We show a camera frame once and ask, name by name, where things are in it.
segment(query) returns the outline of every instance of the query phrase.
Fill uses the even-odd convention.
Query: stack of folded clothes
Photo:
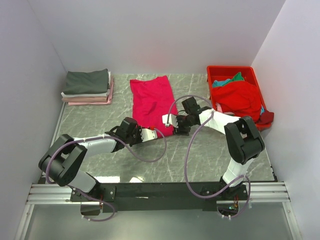
[[[74,105],[107,105],[111,103],[114,81],[108,69],[72,72],[66,75],[62,101]]]

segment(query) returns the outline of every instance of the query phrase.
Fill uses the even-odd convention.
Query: table
[[[125,117],[132,117],[133,95],[130,79],[152,80],[157,74],[114,74],[114,89],[111,105],[63,105],[57,126],[56,138],[61,134],[71,137],[92,137],[109,131]],[[173,95],[178,98],[194,94],[209,98],[206,74],[167,74]],[[204,107],[206,103],[197,99]],[[183,106],[177,104],[178,110]],[[193,134],[197,127],[191,129]],[[167,138],[167,151],[155,163],[141,162],[127,149],[105,153],[85,159],[80,167],[102,183],[165,183],[184,182],[184,158],[190,136]],[[163,139],[141,143],[132,147],[140,156],[154,159],[164,147]],[[195,138],[190,150],[188,176],[192,182],[219,181],[230,161],[225,135],[209,128],[203,128]],[[275,177],[267,151],[264,150],[250,165],[247,176],[252,181],[274,181]]]

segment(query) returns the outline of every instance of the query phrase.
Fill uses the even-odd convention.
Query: white wall
[[[286,0],[252,66],[275,112],[266,147],[304,239],[319,239],[320,1]]]
[[[285,0],[29,0],[70,71],[251,65]]]
[[[0,6],[0,233],[13,239],[58,119],[66,71],[26,0]]]

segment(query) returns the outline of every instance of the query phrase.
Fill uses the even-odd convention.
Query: back wall
[[[29,0],[69,71],[250,66],[285,0]]]

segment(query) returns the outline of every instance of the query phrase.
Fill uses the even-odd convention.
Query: green cloth
[[[241,72],[238,72],[236,75],[233,76],[232,79],[228,78],[224,81],[218,81],[218,80],[214,80],[212,87],[216,88],[216,87],[223,87],[229,83],[232,82],[236,82],[236,81],[244,81],[245,79],[242,77]]]
[[[103,94],[109,88],[108,69],[93,72],[68,71],[63,93],[77,94]]]

